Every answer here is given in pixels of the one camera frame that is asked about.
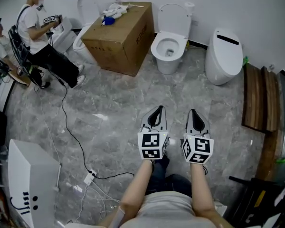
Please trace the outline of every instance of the power strip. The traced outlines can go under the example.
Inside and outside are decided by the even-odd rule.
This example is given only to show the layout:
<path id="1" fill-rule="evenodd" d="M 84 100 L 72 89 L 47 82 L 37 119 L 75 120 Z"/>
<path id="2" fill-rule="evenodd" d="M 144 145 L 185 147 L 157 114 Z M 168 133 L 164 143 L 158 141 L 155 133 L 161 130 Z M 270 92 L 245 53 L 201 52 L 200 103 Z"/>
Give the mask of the power strip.
<path id="1" fill-rule="evenodd" d="M 88 185 L 88 186 L 91 185 L 91 182 L 94 180 L 94 176 L 96 176 L 96 174 L 97 174 L 97 173 L 96 173 L 94 170 L 92 170 L 92 169 L 90 169 L 90 171 L 91 171 L 92 173 L 88 173 L 87 176 L 86 176 L 85 179 L 84 179 L 84 183 L 85 183 L 86 185 Z"/>

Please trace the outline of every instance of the hand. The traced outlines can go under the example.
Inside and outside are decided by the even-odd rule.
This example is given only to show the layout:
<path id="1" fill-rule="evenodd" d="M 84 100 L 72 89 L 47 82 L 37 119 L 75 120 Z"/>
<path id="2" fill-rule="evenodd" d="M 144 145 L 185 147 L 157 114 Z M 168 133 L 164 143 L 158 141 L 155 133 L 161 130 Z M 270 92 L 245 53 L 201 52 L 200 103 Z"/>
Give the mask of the hand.
<path id="1" fill-rule="evenodd" d="M 52 22 L 53 28 L 56 28 L 60 23 L 62 22 L 62 19 L 59 18 L 56 19 L 56 21 Z"/>

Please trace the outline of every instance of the marble floor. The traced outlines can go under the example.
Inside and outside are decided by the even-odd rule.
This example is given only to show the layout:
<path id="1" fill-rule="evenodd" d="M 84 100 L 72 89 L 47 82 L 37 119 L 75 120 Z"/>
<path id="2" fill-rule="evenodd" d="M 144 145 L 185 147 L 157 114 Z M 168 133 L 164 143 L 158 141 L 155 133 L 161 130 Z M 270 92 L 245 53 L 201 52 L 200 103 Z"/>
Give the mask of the marble floor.
<path id="1" fill-rule="evenodd" d="M 136 77 L 126 76 L 85 64 L 85 82 L 77 89 L 68 89 L 64 102 L 67 124 L 81 142 L 86 165 L 99 177 L 129 171 L 135 173 L 141 159 L 137 147 L 137 132 L 141 118 L 152 108 L 163 105 L 171 144 L 169 173 L 190 176 L 180 148 L 188 111 L 197 109 L 208 118 L 214 153 L 206 164 L 207 180 L 215 200 L 231 207 L 241 186 L 228 180 L 229 175 L 250 179 L 255 175 L 264 135 L 241 126 L 243 109 L 243 72 L 223 86 L 214 86 L 206 78 L 206 51 L 190 48 L 183 63 L 170 76 L 161 74 L 149 53 Z M 69 58 L 80 62 L 70 51 Z M 61 100 L 65 89 L 48 73 L 51 87 L 38 93 L 43 102 L 45 120 L 62 162 L 60 194 L 57 203 L 57 227 L 75 220 L 80 212 L 87 171 L 79 145 L 67 132 Z M 57 159 L 34 87 L 15 85 L 8 101 L 7 144 L 11 138 L 38 143 Z M 129 174 L 95 180 L 105 193 L 120 199 L 132 176 Z M 100 192 L 95 185 L 92 188 Z M 116 205 L 105 201 L 107 211 Z M 78 222 L 96 224 L 104 216 L 104 206 L 98 194 L 88 189 L 83 212 Z"/>

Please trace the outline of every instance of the white cable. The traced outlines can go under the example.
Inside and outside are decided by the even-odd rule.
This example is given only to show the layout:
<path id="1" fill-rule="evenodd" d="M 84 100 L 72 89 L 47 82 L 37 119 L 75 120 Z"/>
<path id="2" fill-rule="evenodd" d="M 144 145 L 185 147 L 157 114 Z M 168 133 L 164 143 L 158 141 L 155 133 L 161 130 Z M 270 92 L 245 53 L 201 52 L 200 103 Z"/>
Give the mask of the white cable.
<path id="1" fill-rule="evenodd" d="M 84 195 L 83 195 L 83 197 L 82 197 L 82 199 L 81 199 L 81 209 L 80 209 L 80 212 L 79 212 L 79 214 L 78 214 L 78 217 L 75 219 L 75 222 L 77 222 L 77 221 L 80 219 L 81 213 L 82 213 L 82 211 L 83 211 L 83 201 L 84 201 L 84 198 L 85 198 L 85 196 L 86 196 L 86 191 L 87 191 L 88 189 L 92 189 L 92 190 L 95 191 L 95 192 L 98 194 L 98 196 L 100 197 L 99 199 L 97 199 L 97 198 L 91 198 L 91 199 L 93 199 L 93 200 L 101 200 L 101 201 L 103 202 L 104 210 L 99 213 L 99 216 L 100 216 L 101 219 L 103 219 L 103 218 L 101 217 L 101 214 L 104 213 L 104 217 L 106 217 L 106 213 L 108 212 L 108 211 L 105 209 L 105 200 L 113 200 L 113 201 L 115 201 L 115 202 L 117 202 L 117 203 L 120 202 L 120 200 L 113 199 L 113 198 L 110 197 L 109 195 L 105 194 L 104 191 L 102 191 L 102 190 L 100 189 L 100 187 L 98 187 L 98 186 L 95 184 L 95 182 L 92 181 L 92 183 L 93 183 L 104 195 L 108 196 L 109 199 L 103 199 L 102 196 L 100 195 L 100 193 L 99 193 L 97 190 L 95 190 L 94 188 L 88 187 L 88 185 L 86 185 Z"/>
<path id="2" fill-rule="evenodd" d="M 54 140 L 53 140 L 53 138 L 52 138 L 51 131 L 50 131 L 49 126 L 48 126 L 48 124 L 47 124 L 47 122 L 46 122 L 46 117 L 45 117 L 45 114 L 44 114 L 44 111 L 43 111 L 42 99 L 41 99 L 40 95 L 38 94 L 38 90 L 37 90 L 37 91 L 35 90 L 35 87 L 34 87 L 34 91 L 36 92 L 36 94 L 38 95 L 38 97 L 39 97 L 39 99 L 40 99 L 40 101 L 41 101 L 41 111 L 42 111 L 42 114 L 43 114 L 43 120 L 44 120 L 45 124 L 47 125 L 47 129 L 48 129 L 48 132 L 49 132 L 49 136 L 51 137 L 51 140 L 52 140 L 54 149 L 55 149 L 56 154 L 57 154 L 57 157 L 58 157 L 59 164 L 61 165 L 59 153 L 58 153 L 58 151 L 57 151 L 57 149 L 56 149 Z M 59 183 L 60 183 L 60 175 L 59 175 L 59 180 L 58 180 L 58 185 L 57 185 L 58 190 L 59 190 Z M 54 216 L 55 216 L 55 214 L 56 214 L 56 209 L 57 209 L 57 204 L 58 204 L 58 197 L 59 197 L 59 191 L 57 192 L 57 195 L 56 195 L 56 202 L 55 202 L 55 206 L 54 206 Z"/>
<path id="3" fill-rule="evenodd" d="M 102 191 L 101 188 L 98 187 L 95 182 L 92 181 L 92 183 L 94 183 L 94 185 L 95 185 L 105 196 L 109 197 L 109 198 L 112 199 L 112 200 L 115 200 L 115 199 L 113 199 L 112 197 L 110 197 L 109 195 L 107 195 L 104 191 Z"/>
<path id="4" fill-rule="evenodd" d="M 101 200 L 102 200 L 102 202 L 103 202 L 103 204 L 104 204 L 104 212 L 105 212 L 105 213 L 104 213 L 104 217 L 106 217 L 105 201 L 103 200 L 103 197 L 101 197 L 101 195 L 99 194 L 99 192 L 97 192 L 97 194 L 99 195 L 99 197 L 101 198 Z"/>
<path id="5" fill-rule="evenodd" d="M 54 140 L 53 140 L 51 131 L 50 131 L 50 129 L 49 129 L 49 127 L 48 127 L 48 124 L 47 124 L 47 122 L 46 122 L 46 117 L 45 117 L 45 114 L 44 114 L 44 111 L 43 111 L 42 99 L 41 99 L 40 95 L 38 94 L 38 91 L 35 91 L 35 92 L 37 93 L 37 95 L 38 95 L 38 97 L 39 97 L 39 99 L 40 99 L 40 101 L 41 101 L 41 111 L 42 111 L 42 113 L 43 113 L 43 120 L 44 120 L 44 122 L 45 122 L 46 125 L 47 125 L 47 129 L 48 129 L 49 135 L 50 135 L 50 137 L 51 137 L 52 143 L 53 143 L 53 145 L 54 145 L 54 149 L 55 149 L 56 154 L 57 154 L 57 157 L 58 157 L 58 161 L 59 161 L 59 163 L 61 164 L 60 157 L 59 157 L 59 153 L 58 153 L 58 151 L 57 151 L 57 149 L 56 149 L 56 146 L 55 146 L 55 144 L 54 144 Z"/>

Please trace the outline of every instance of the black logo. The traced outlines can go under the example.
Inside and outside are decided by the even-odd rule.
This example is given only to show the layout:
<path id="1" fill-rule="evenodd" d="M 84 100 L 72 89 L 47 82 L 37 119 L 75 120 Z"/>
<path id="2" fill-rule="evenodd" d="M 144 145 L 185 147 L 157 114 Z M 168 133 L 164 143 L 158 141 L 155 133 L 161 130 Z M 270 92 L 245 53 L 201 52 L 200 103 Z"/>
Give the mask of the black logo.
<path id="1" fill-rule="evenodd" d="M 195 151 L 210 153 L 210 141 L 203 138 L 195 138 Z"/>
<path id="2" fill-rule="evenodd" d="M 209 156 L 205 154 L 193 154 L 189 162 L 203 164 Z"/>
<path id="3" fill-rule="evenodd" d="M 165 143 L 162 146 L 162 154 L 165 153 L 165 150 L 166 150 L 167 146 L 168 146 L 168 137 L 166 138 Z"/>
<path id="4" fill-rule="evenodd" d="M 145 159 L 158 159 L 161 157 L 160 150 L 142 150 Z"/>
<path id="5" fill-rule="evenodd" d="M 159 133 L 149 133 L 143 135 L 142 147 L 159 147 L 159 146 L 160 146 Z"/>
<path id="6" fill-rule="evenodd" d="M 184 144 L 182 145 L 182 148 L 183 148 L 183 150 L 184 150 L 185 157 L 188 158 L 188 156 L 189 156 L 190 153 L 191 153 L 191 148 L 190 148 L 188 139 L 186 139 L 186 141 L 185 141 Z"/>

